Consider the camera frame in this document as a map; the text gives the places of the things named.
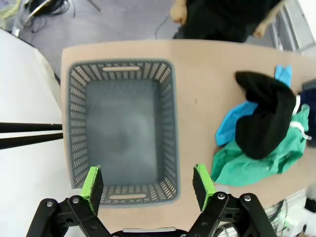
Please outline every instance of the gray floor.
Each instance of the gray floor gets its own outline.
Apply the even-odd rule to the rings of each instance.
[[[155,29],[169,14],[172,0],[94,0],[102,12],[87,0],[73,0],[63,15],[48,17],[38,33],[22,30],[20,37],[35,46],[60,75],[63,48],[87,43],[118,40],[153,40]],[[157,33],[158,39],[170,39],[178,25],[169,18]],[[270,31],[263,39],[250,37],[248,43],[273,47]]]

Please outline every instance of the laundry basket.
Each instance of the laundry basket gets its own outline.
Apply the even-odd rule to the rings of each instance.
[[[101,166],[101,206],[151,205],[180,194],[175,78],[166,61],[72,65],[66,82],[73,188]]]

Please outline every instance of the wooden table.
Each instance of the wooden table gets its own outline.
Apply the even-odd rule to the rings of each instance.
[[[62,57],[62,81],[70,65],[104,59],[166,59],[175,68],[178,102],[181,196],[173,204],[143,208],[101,209],[99,218],[114,232],[123,228],[175,226],[188,230],[199,215],[192,187],[193,166],[211,170],[216,150],[214,135],[224,115],[245,101],[234,72],[251,70],[274,75],[276,65],[293,68],[292,89],[316,78],[316,58],[247,44],[202,40],[156,40],[99,43],[67,48]],[[242,188],[230,187],[233,196],[254,193],[268,207],[316,182],[313,149],[282,175],[274,175]]]

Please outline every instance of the screw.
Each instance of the screw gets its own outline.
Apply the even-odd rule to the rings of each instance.
[[[75,197],[75,198],[73,199],[73,203],[76,204],[76,203],[78,203],[78,202],[79,202],[79,198]]]
[[[217,195],[217,198],[220,199],[220,200],[223,200],[225,198],[225,195],[223,193],[219,193]]]
[[[246,195],[243,198],[245,199],[245,201],[250,201],[251,200],[251,197],[249,195]]]

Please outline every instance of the person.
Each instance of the person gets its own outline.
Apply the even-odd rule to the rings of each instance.
[[[273,16],[285,0],[176,0],[170,10],[180,23],[174,39],[245,42],[274,7]]]

